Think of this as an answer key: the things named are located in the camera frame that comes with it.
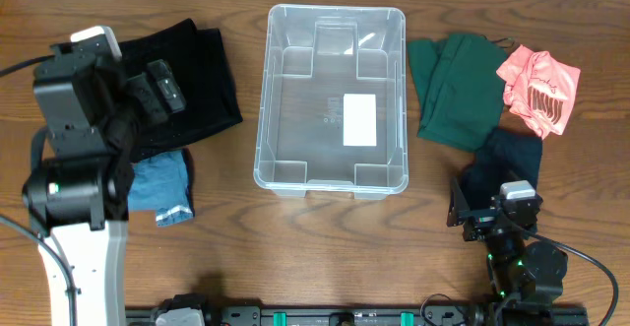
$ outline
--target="plastic bin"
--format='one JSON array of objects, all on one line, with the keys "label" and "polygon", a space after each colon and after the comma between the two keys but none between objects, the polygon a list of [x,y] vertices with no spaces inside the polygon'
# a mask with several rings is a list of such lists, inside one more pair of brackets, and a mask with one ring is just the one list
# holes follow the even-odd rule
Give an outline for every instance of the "plastic bin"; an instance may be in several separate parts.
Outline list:
[{"label": "plastic bin", "polygon": [[383,199],[407,188],[405,15],[277,5],[269,13],[254,179]]}]

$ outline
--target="white label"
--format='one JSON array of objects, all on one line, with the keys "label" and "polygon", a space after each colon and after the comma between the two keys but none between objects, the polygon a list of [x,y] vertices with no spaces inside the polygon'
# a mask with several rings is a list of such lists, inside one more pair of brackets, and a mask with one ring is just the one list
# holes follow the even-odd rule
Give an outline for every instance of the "white label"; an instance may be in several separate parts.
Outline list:
[{"label": "white label", "polygon": [[376,146],[375,95],[344,95],[344,146]]}]

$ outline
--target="wooden table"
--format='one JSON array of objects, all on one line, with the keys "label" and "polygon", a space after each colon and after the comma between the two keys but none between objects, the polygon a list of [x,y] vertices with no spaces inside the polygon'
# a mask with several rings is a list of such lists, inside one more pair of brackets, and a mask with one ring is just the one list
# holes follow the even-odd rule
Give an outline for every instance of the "wooden table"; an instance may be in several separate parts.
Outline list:
[{"label": "wooden table", "polygon": [[[582,69],[572,119],[544,141],[540,232],[596,256],[617,277],[612,325],[630,324],[630,0],[4,0],[0,67],[48,53],[93,25],[119,40],[185,18],[221,30],[244,121],[190,146],[197,217],[156,228],[131,215],[125,260],[130,306],[176,293],[218,304],[419,304],[431,293],[489,292],[484,247],[446,228],[448,179],[473,155],[416,138],[419,104],[408,70],[409,188],[384,201],[309,193],[281,199],[252,178],[269,9],[278,3],[394,6],[407,37],[451,32],[513,36]],[[21,199],[32,134],[43,123],[31,70],[0,80],[0,213],[28,222]],[[524,128],[505,112],[502,124]],[[35,246],[0,228],[0,324],[49,323],[47,283]],[[593,324],[611,297],[608,279],[570,256],[562,302],[583,303]]]}]

